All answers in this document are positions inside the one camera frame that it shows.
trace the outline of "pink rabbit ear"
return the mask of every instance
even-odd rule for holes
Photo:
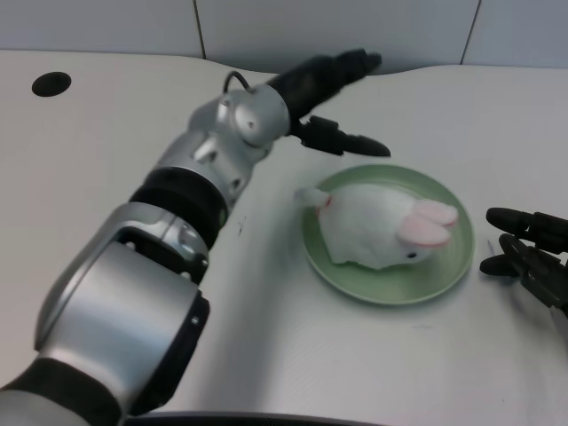
[[[443,246],[452,237],[444,227],[414,214],[403,219],[397,235],[402,241],[421,247]]]
[[[458,220],[456,207],[433,200],[417,201],[413,213],[442,226],[452,226]]]

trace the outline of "white plush bunny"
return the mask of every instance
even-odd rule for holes
[[[451,239],[455,207],[380,185],[349,185],[332,193],[301,189],[296,199],[313,206],[335,264],[355,262],[382,269],[414,264]]]

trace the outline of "green plate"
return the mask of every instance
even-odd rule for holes
[[[417,198],[455,206],[460,214],[449,244],[418,264],[391,266],[379,271],[357,264],[332,264],[321,237],[314,209],[304,213],[302,231],[308,258],[331,285],[358,299],[375,304],[415,304],[451,288],[471,266],[475,238],[468,212],[442,184],[419,171],[379,164],[344,170],[319,185],[323,191],[352,184],[380,184]]]

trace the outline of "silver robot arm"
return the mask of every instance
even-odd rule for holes
[[[252,88],[231,73],[53,286],[37,358],[0,391],[0,425],[108,426],[164,405],[209,316],[198,287],[209,249],[274,141],[292,134],[332,154],[390,154],[336,123],[299,122],[380,61],[364,51],[316,57]],[[227,90],[233,76],[244,90]]]

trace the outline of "white table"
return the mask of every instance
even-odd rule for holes
[[[33,359],[53,281],[126,201],[228,68],[163,56],[0,52],[0,383]],[[40,99],[31,83],[73,84]],[[253,83],[268,75],[245,73]],[[258,165],[202,283],[212,313],[164,410],[277,412],[392,425],[568,422],[567,321],[479,275],[498,249],[485,211],[568,217],[568,70],[434,67],[367,78],[317,110],[461,197],[476,228],[467,279],[431,303],[360,304],[304,258],[292,194],[347,167],[283,139]]]

